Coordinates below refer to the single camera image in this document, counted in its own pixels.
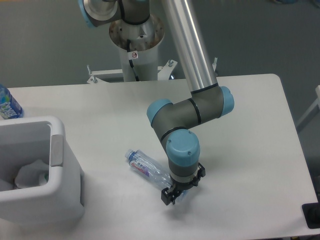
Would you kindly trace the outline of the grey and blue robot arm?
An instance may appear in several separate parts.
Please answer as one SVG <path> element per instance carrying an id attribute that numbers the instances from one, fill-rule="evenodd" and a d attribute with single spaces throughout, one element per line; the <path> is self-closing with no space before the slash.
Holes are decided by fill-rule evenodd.
<path id="1" fill-rule="evenodd" d="M 125 82 L 158 79 L 158 47 L 164 25 L 148 0 L 80 0 L 90 27 L 109 24 L 109 37 L 119 50 Z M 147 117 L 168 158 L 171 186 L 161 192 L 173 204 L 183 191 L 196 187 L 206 174 L 200 164 L 200 143 L 191 128 L 230 113 L 235 105 L 227 87 L 219 86 L 209 62 L 193 4 L 189 0 L 162 2 L 191 97 L 178 103 L 153 102 Z"/>

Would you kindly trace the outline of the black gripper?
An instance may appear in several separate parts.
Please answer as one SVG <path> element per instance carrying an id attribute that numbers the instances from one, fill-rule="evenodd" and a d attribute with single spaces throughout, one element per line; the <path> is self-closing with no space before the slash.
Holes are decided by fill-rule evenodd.
<path id="1" fill-rule="evenodd" d="M 176 199 L 183 193 L 183 191 L 197 187 L 201 178 L 204 178 L 205 176 L 206 169 L 200 162 L 198 163 L 195 175 L 188 177 L 174 177 L 171 175 L 170 178 L 172 180 L 172 185 L 170 188 L 166 187 L 161 190 L 161 200 L 166 206 L 169 204 L 174 205 L 176 203 Z"/>

